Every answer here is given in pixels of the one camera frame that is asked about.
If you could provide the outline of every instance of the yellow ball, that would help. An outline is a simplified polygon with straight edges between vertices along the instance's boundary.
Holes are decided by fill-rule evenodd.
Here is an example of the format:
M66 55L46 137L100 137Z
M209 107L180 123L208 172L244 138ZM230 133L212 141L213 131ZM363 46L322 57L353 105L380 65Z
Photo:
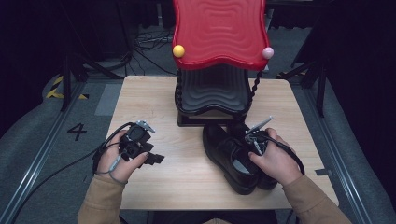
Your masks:
M184 52L185 52L183 46L181 46L181 45L174 46L172 51L173 51L175 57L177 57L177 58L183 57Z

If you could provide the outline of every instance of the hand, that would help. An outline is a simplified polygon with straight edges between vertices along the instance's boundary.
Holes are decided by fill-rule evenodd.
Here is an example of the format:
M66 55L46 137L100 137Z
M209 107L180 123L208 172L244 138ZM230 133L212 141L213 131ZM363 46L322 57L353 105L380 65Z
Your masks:
M277 135L276 130L268 128L266 131L271 138L290 147L287 142ZM249 152L249 157L266 174L276 179L282 186L290 184L303 175L297 162L271 141L268 142L267 149L262 156Z
M113 164L114 160L120 155L119 154L119 144L120 138L126 134L127 131L122 130L117 133L113 139L111 139L108 146L110 146L106 152L102 155L102 158L99 161L98 172L100 176L110 177L110 174L101 174L107 172L110 166ZM115 170L111 173L111 175L118 180L119 182L127 182L132 172L139 166L145 162L148 158L149 154L147 152L143 152L138 155L136 158L130 161L125 161L124 159L120 159L119 164L115 168Z

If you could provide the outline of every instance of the person's left hand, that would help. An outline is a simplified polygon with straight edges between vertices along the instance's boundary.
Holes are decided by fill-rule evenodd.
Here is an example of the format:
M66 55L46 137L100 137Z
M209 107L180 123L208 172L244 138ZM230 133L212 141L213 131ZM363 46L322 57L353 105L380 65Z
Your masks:
M113 162L116 160L116 158L120 155L119 154L119 142L120 138L126 134L126 130L122 130L119 133L117 133L113 139L111 139L110 143L108 144L110 147L106 150L106 152L102 155L102 158L99 161L99 165L97 168L97 174L103 177L108 177L111 178L110 174L102 174L104 172L107 172L110 169L110 166L113 164ZM147 152L143 152L140 155L138 155L136 158L130 161L125 161L124 159L120 159L119 164L117 167L114 169L113 172L111 172L111 175L113 176L114 179L116 179L119 182L127 182L131 174L134 172L134 170L141 166L143 162L148 158L149 154Z

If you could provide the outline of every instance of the gray carpet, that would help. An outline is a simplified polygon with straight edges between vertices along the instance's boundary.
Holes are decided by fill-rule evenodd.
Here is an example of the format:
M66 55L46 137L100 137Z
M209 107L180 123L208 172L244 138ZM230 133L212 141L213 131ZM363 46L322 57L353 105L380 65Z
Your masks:
M152 32L155 29L153 27L146 32ZM281 28L268 31L276 54L269 62L269 71L263 78L275 78L279 72L291 69L290 65L308 32L309 29ZM170 73L176 72L169 43L159 49L146 50L144 55L145 57L134 54L135 59L132 59L130 64L113 72L121 76L125 74L172 76ZM117 63L117 60L100 62L103 66L110 66L114 63ZM382 189L364 158L353 132L350 131L330 83L326 86L325 118L318 120L309 98L309 96L316 95L316 88L302 90L296 84L299 80L300 77L293 77L290 83L320 157L325 167L334 174L330 176L330 179L340 201L341 210L353 223L361 223L357 218L357 211L351 205L352 201L348 198L340 175L336 172L328 140L319 125L323 120L329 128L334 143L340 149L343 161L372 223L396 223L396 216L388 195ZM49 80L48 86L43 90L43 96L46 95L52 83L53 80ZM12 196L22 182L22 177L43 147L43 143L48 140L48 135L59 117L63 118L64 122L51 142L49 156L43 158L44 166L38 170L38 176L34 176L33 188L53 172L87 155L104 141L120 87L121 81L119 80L109 79L99 73L91 73L89 80L78 93L89 94L89 99L73 102L66 115L62 117L63 114L59 112L62 99L46 98L42 105L26 114L9 129L0 140L0 197L2 199L0 211L7 211L8 202L11 202ZM67 131L78 124L83 124L83 130L87 132L82 133L76 141L77 135ZM90 182L91 168L92 160L89 157L51 178L23 207L17 223L76 223L79 206ZM289 211L286 210L276 211L279 223L285 223L288 213ZM122 211L121 215L129 223L143 224L147 221L148 213L146 211Z

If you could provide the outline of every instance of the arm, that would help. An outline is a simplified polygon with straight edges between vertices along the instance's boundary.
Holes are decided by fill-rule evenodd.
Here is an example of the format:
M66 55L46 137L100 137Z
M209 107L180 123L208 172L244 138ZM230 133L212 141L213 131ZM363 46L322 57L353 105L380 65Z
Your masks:
M274 129L266 131L270 137L288 146ZM262 156L250 152L249 157L283 186L291 207L304 224L350 223L335 203L311 179L301 174L297 162L273 142L268 143Z
M98 173L94 175L85 195L85 200L78 211L78 223L120 223L122 192L132 172L141 166L149 155L145 152L131 161L121 159L110 176L106 171L119 156L119 145L116 143L125 133L125 131L121 131L116 134L109 143L111 147L102 155L98 165Z

